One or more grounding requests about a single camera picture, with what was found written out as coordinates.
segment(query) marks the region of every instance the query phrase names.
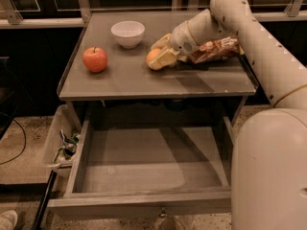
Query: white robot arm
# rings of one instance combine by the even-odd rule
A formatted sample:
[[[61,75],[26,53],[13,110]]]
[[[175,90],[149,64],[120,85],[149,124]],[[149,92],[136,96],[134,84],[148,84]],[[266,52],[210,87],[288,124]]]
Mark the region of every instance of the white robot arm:
[[[237,137],[232,229],[307,229],[307,69],[255,19],[248,0],[211,0],[210,11],[168,35],[155,63],[161,55],[162,65],[172,62],[169,54],[175,60],[189,56],[205,41],[229,33],[237,35],[275,107],[251,117]]]

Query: plastic bin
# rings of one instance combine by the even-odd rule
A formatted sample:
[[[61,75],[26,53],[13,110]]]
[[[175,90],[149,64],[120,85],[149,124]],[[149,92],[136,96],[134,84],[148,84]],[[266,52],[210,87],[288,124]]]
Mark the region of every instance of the plastic bin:
[[[54,163],[54,158],[61,148],[61,138],[59,135],[61,130],[63,130],[64,134],[67,136],[72,134],[73,130],[75,130],[75,126],[68,114],[68,107],[66,104],[60,105],[57,109],[45,141],[42,160],[47,168],[52,169],[58,175],[69,177],[73,160],[61,161],[57,164]]]

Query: white container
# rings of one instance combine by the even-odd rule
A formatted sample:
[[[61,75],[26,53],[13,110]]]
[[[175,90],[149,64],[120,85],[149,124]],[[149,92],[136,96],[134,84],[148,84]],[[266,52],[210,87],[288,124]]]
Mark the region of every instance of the white container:
[[[75,126],[68,114],[68,107],[66,104],[60,105],[54,116],[52,124],[49,128],[48,135],[44,145],[44,154],[42,158],[43,164],[55,171],[62,177],[69,177],[73,159],[71,161],[65,160],[59,163],[54,163],[54,158],[61,148],[60,131],[67,136],[70,136],[75,130]]]
[[[133,49],[142,41],[145,27],[137,21],[122,21],[113,25],[111,32],[118,44]]]

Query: red apple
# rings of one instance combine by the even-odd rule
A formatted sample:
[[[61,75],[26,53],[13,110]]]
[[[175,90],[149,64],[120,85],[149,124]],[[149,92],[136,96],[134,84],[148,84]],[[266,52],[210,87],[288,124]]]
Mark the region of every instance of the red apple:
[[[93,73],[100,73],[106,69],[106,52],[99,47],[91,47],[83,52],[83,63]]]

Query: gray tabletop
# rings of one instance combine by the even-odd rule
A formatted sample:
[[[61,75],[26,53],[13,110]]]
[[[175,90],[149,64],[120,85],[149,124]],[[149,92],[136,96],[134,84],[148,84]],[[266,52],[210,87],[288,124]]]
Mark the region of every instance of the gray tabletop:
[[[145,63],[151,46],[196,11],[142,11],[93,13],[59,97],[63,101],[246,96],[255,87],[237,58],[201,65],[177,62],[161,71]],[[110,28],[123,20],[145,25],[143,41],[124,49],[113,39]],[[83,51],[101,47],[108,57],[107,69],[90,73],[83,65]]]

